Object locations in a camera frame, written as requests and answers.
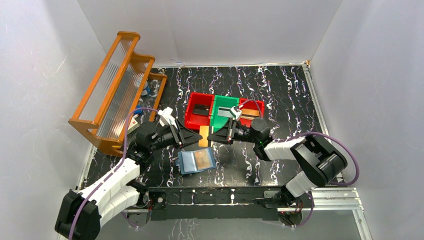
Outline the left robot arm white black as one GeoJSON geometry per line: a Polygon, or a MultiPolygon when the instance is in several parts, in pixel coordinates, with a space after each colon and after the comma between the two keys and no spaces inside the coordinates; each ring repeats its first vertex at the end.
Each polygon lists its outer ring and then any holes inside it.
{"type": "Polygon", "coordinates": [[[68,240],[94,240],[101,228],[128,207],[144,208],[149,203],[148,188],[136,183],[154,160],[154,152],[167,147],[182,149],[203,137],[179,120],[165,125],[142,123],[119,163],[92,185],[64,197],[54,230],[68,240]]]}

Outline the blue card holder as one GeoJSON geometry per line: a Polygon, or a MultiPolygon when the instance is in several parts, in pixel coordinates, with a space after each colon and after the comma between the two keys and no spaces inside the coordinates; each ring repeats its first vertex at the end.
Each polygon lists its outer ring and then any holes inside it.
{"type": "Polygon", "coordinates": [[[177,166],[182,175],[200,173],[210,169],[215,169],[216,160],[211,147],[178,152],[177,166]]]}

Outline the yellow credit card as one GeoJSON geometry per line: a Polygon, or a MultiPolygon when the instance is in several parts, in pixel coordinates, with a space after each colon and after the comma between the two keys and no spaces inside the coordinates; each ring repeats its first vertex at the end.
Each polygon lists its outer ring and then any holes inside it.
{"type": "Polygon", "coordinates": [[[199,127],[199,135],[202,137],[202,139],[200,139],[198,141],[198,146],[199,147],[209,147],[210,143],[208,140],[208,136],[210,133],[210,127],[208,125],[201,125],[199,127]]]}

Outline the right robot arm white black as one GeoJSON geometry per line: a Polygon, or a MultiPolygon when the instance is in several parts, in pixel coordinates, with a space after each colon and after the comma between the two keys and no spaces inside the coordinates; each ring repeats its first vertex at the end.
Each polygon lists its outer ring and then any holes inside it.
{"type": "Polygon", "coordinates": [[[265,206],[279,204],[295,207],[302,195],[317,187],[325,187],[348,165],[343,154],[322,134],[307,133],[291,140],[277,141],[262,117],[254,118],[249,127],[230,118],[207,139],[224,145],[231,145],[233,141],[249,142],[253,144],[253,151],[260,160],[294,160],[298,163],[300,173],[274,195],[256,200],[258,204],[265,206]]]}

